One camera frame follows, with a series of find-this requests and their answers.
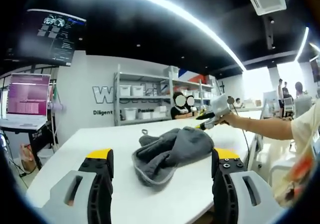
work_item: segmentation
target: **window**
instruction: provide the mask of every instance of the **window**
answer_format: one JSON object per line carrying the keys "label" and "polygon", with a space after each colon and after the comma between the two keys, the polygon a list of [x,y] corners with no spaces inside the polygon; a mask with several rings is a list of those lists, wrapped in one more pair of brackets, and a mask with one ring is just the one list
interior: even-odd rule
{"label": "window", "polygon": [[288,62],[276,65],[279,76],[283,80],[282,87],[284,87],[285,82],[287,82],[287,88],[290,95],[296,97],[296,82],[301,82],[305,86],[305,81],[302,75],[302,70],[299,62]]}
{"label": "window", "polygon": [[245,99],[262,100],[265,92],[272,91],[267,67],[244,71],[242,79]]}

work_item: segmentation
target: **floor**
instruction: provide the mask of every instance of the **floor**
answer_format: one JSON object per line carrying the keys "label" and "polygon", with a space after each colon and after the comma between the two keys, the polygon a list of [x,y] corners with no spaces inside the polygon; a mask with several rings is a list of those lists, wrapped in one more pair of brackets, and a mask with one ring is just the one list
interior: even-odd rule
{"label": "floor", "polygon": [[[272,163],[277,160],[288,160],[295,156],[295,148],[292,145],[290,148],[290,141],[288,140],[274,140],[264,137],[263,138],[263,150],[257,155],[256,161],[252,165],[252,170],[257,172],[265,181],[268,181],[269,171]],[[23,193],[27,191],[27,186],[30,186],[31,182],[39,172],[36,169],[32,174],[22,177],[18,176],[17,169],[11,167],[18,185],[21,187]],[[199,220],[194,222],[194,224],[211,224],[214,223],[213,215],[210,212],[205,213]]]}

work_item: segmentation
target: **beige sleeve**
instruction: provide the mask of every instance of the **beige sleeve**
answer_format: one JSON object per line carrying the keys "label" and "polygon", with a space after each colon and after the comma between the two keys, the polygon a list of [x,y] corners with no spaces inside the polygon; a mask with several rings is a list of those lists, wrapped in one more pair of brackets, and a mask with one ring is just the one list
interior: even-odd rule
{"label": "beige sleeve", "polygon": [[320,103],[319,101],[314,104],[310,110],[308,110],[303,115],[299,116],[297,119],[291,121],[291,130],[293,139],[296,143],[297,152],[303,151],[307,145],[312,132],[316,125],[320,121]]}

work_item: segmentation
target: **white wall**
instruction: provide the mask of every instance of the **white wall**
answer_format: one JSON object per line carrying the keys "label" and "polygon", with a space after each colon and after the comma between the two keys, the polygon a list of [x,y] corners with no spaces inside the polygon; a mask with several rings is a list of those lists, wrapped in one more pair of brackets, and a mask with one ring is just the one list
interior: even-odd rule
{"label": "white wall", "polygon": [[[302,77],[304,79],[303,90],[308,91],[309,95],[315,98],[317,95],[318,85],[316,82],[314,82],[311,65],[309,62],[304,62],[304,63],[300,63],[300,66],[302,70]],[[275,90],[278,86],[278,82],[280,78],[278,69],[276,67],[269,68],[269,73],[270,73],[272,88]],[[218,80],[220,85],[222,84],[222,81],[223,81],[223,84],[225,85],[224,91],[228,96],[232,96],[234,98],[240,98],[242,100],[244,99],[245,90],[244,90],[242,75],[235,75],[235,76],[220,79]]]}
{"label": "white wall", "polygon": [[[114,115],[93,115],[94,110],[113,111],[114,73],[118,64],[122,72],[160,75],[166,65],[112,56],[86,55],[85,51],[74,53],[70,67],[59,67],[57,90],[65,111],[56,114],[57,136],[60,144],[81,128],[109,127],[114,125]],[[107,102],[96,102],[93,87],[108,87]]]}

